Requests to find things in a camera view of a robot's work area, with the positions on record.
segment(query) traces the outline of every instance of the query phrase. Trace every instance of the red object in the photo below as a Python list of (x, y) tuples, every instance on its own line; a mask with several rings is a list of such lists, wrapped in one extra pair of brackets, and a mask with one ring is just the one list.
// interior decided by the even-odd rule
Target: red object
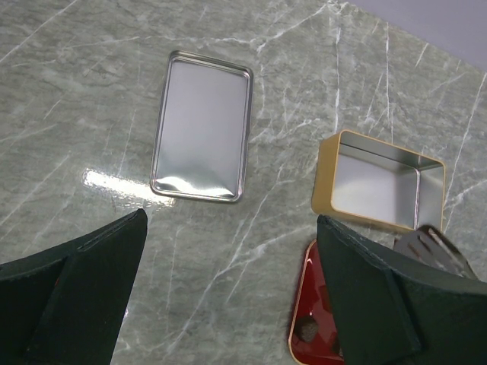
[[(310, 343), (301, 341), (294, 333), (296, 321), (307, 316), (312, 316), (318, 324), (318, 333)], [(329, 304), (317, 242), (314, 240), (304, 255), (288, 338), (289, 350), (300, 364), (344, 365), (345, 361), (336, 353), (339, 348), (337, 341), (338, 334)]]

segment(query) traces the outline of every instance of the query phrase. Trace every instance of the gold tin box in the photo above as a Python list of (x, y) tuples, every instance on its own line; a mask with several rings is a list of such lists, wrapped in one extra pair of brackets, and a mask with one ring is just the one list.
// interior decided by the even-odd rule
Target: gold tin box
[(434, 158), (343, 130), (321, 142), (311, 207), (394, 230), (441, 230), (445, 170)]

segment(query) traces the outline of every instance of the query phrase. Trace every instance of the marble surface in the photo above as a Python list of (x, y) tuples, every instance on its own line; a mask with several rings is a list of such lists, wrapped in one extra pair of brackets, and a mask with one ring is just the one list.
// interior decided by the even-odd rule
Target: marble surface
[[(148, 188), (173, 49), (254, 70), (235, 205)], [(144, 207), (148, 239), (113, 364), (294, 363), (286, 332), (316, 230), (318, 144), (340, 129), (446, 162), (444, 227), (487, 279), (486, 92), (483, 72), (331, 0), (4, 0), (0, 261)]]

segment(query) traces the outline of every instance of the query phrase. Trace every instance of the rectangular metal tin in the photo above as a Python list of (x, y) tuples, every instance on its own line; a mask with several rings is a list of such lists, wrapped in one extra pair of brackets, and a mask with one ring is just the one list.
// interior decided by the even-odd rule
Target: rectangular metal tin
[(344, 130), (322, 142), (312, 208), (399, 230), (441, 227), (443, 162)]
[(253, 73), (188, 52), (169, 56), (151, 188), (235, 202), (244, 191)]

